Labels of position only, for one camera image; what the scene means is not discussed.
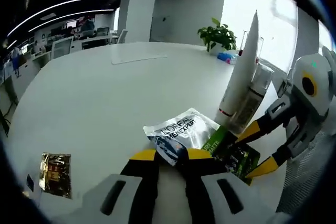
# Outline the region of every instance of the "white bottle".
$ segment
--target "white bottle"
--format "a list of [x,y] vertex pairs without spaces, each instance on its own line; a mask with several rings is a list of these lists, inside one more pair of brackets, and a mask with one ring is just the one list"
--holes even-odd
[[215,122],[222,126],[227,125],[248,92],[248,87],[256,69],[258,41],[259,21],[256,12],[246,39],[243,54],[237,59],[236,66],[216,114]]

